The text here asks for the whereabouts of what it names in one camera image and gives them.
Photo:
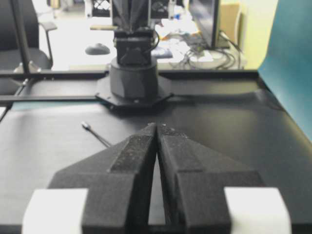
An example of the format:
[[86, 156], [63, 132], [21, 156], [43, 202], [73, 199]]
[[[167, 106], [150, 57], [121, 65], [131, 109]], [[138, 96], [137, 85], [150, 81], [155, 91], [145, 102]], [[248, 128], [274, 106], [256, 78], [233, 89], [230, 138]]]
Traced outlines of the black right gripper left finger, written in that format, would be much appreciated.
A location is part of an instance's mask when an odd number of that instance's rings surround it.
[[129, 233], [149, 219], [156, 124], [56, 172], [50, 189], [87, 188], [83, 233]]

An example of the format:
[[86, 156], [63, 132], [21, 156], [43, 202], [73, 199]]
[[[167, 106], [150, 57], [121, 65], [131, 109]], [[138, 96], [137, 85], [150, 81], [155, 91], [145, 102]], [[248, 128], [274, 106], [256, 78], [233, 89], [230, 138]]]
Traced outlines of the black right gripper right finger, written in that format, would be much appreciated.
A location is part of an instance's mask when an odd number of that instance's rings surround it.
[[230, 228], [225, 187], [263, 187], [254, 168], [204, 146], [184, 133], [157, 127], [166, 222], [185, 228]]

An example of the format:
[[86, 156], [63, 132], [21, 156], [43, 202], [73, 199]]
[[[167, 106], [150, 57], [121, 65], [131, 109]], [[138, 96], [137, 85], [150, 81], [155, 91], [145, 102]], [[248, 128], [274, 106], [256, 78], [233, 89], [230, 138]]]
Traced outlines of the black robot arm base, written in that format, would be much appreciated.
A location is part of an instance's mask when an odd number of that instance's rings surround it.
[[151, 26], [151, 1], [112, 0], [117, 56], [97, 81], [96, 98], [113, 107], [149, 108], [172, 97], [170, 81], [160, 76], [152, 51], [159, 36]]

